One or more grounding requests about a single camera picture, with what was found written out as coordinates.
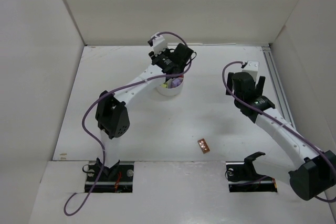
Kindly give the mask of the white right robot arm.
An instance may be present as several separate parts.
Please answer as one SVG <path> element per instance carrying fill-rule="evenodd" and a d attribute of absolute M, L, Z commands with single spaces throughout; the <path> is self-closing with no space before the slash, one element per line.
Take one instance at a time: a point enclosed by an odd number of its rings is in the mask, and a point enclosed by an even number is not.
<path fill-rule="evenodd" d="M 248 72 L 222 74 L 226 94 L 253 124 L 264 130 L 286 153 L 290 164 L 273 163 L 268 154 L 255 152 L 244 159 L 251 179 L 271 177 L 288 184 L 303 200 L 318 198 L 335 186 L 335 153 L 322 151 L 300 135 L 262 94 L 265 77 L 255 82 Z"/>

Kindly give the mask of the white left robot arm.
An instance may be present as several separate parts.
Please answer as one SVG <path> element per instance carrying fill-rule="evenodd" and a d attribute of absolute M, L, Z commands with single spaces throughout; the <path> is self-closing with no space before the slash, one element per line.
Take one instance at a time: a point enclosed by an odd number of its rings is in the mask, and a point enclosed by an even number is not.
<path fill-rule="evenodd" d="M 99 130 L 111 140 L 121 137 L 130 127 L 130 105 L 169 80 L 183 77 L 191 67 L 192 55 L 196 52 L 182 43 L 175 49 L 154 46 L 149 53 L 151 64 L 132 83 L 100 94 L 95 114 Z"/>

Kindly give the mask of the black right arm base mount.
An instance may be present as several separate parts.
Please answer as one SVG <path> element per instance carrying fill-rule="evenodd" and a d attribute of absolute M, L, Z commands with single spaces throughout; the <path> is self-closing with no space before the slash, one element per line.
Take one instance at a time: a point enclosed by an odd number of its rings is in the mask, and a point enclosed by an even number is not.
<path fill-rule="evenodd" d="M 225 177 L 228 180 L 230 193 L 277 193 L 277 185 L 273 178 L 257 174 L 253 162 L 264 156 L 263 152 L 255 152 L 243 161 L 227 161 Z"/>

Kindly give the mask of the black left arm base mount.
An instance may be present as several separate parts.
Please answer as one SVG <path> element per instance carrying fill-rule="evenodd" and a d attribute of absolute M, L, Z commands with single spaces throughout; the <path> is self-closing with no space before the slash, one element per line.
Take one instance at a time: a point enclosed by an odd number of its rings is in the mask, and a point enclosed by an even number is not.
<path fill-rule="evenodd" d="M 82 167 L 86 174 L 85 192 L 88 193 L 96 180 L 102 163 L 97 158 L 95 163 Z M 118 161 L 111 167 L 104 167 L 92 193 L 132 193 L 134 162 Z"/>

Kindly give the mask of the purple lego brick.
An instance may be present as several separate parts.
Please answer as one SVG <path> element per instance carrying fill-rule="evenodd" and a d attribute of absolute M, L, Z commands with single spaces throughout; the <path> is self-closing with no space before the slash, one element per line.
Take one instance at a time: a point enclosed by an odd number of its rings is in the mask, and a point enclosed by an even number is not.
<path fill-rule="evenodd" d="M 181 85 L 183 83 L 183 78 L 180 77 L 180 78 L 175 78 L 175 79 L 172 79 L 172 82 L 171 82 L 171 88 L 177 88 L 179 85 Z"/>

